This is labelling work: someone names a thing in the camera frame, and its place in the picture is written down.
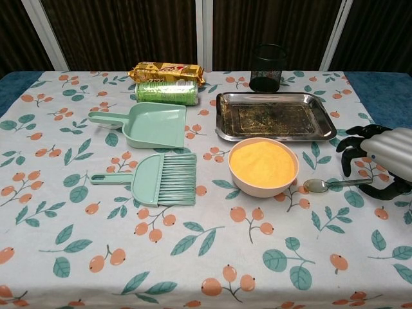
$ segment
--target black mesh cup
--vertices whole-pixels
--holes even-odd
[[[249,87],[256,92],[279,90],[282,70],[286,68],[286,50],[276,44],[260,44],[252,51]]]

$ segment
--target robotic hand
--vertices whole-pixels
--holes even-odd
[[[365,156],[385,167],[394,177],[393,183],[382,190],[371,185],[360,185],[360,190],[380,200],[391,200],[412,190],[412,129],[398,127],[392,130],[370,124],[352,127],[346,133],[362,136],[345,138],[336,148],[338,153],[343,151],[342,169],[346,177],[351,173],[351,159]]]

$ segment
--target spoon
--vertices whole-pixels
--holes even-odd
[[[358,180],[344,180],[342,182],[326,182],[321,179],[309,179],[304,182],[303,187],[316,193],[322,193],[329,190],[330,187],[336,187],[338,185],[366,185],[372,183],[372,179],[358,179]]]

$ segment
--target dark curtain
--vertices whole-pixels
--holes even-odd
[[[53,70],[22,2],[1,0],[0,6],[0,78],[13,71]]]
[[[341,0],[213,2],[213,70],[249,70],[260,42],[288,51],[288,70],[318,70]]]
[[[412,73],[412,1],[355,0],[330,69]]]
[[[194,0],[42,0],[71,70],[196,64]]]

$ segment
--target table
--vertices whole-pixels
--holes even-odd
[[[337,142],[345,129],[373,123],[346,77],[283,73],[280,91],[319,96],[338,135],[289,143],[297,182],[268,199],[234,186],[233,143],[214,132],[216,95],[248,91],[249,77],[206,73],[200,104],[187,108],[185,149],[173,151],[130,148],[115,128],[88,121],[91,109],[129,111],[134,85],[125,72],[43,73],[0,119],[0,304],[407,308],[412,195],[378,201],[355,187],[301,187],[308,178],[342,179]],[[89,182],[92,173],[132,171],[156,151],[198,155],[196,206],[146,209],[128,186]],[[377,187],[391,181],[365,158],[353,163],[358,177]]]

